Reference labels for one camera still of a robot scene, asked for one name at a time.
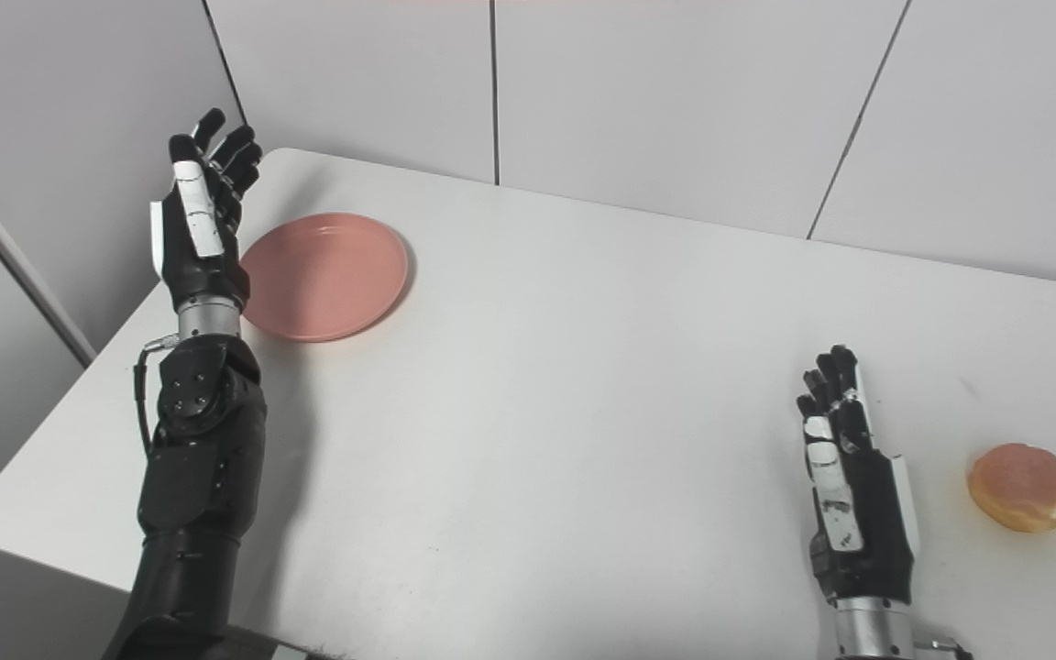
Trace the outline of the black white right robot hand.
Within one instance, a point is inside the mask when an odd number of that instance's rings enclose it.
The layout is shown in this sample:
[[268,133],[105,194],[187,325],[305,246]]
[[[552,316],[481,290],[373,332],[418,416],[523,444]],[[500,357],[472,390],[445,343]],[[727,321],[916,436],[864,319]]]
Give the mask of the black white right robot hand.
[[876,447],[854,351],[835,344],[803,381],[797,408],[818,526],[808,558],[822,597],[910,605],[918,530],[906,465]]

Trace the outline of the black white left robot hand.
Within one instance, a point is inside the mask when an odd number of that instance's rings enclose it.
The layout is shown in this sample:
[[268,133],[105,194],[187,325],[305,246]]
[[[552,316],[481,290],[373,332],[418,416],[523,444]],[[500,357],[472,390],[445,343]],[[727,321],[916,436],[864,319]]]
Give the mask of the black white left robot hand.
[[237,231],[263,149],[251,126],[224,133],[225,124],[222,109],[211,108],[192,131],[172,135],[170,191],[150,205],[152,266],[176,308],[216,296],[242,310],[250,298]]

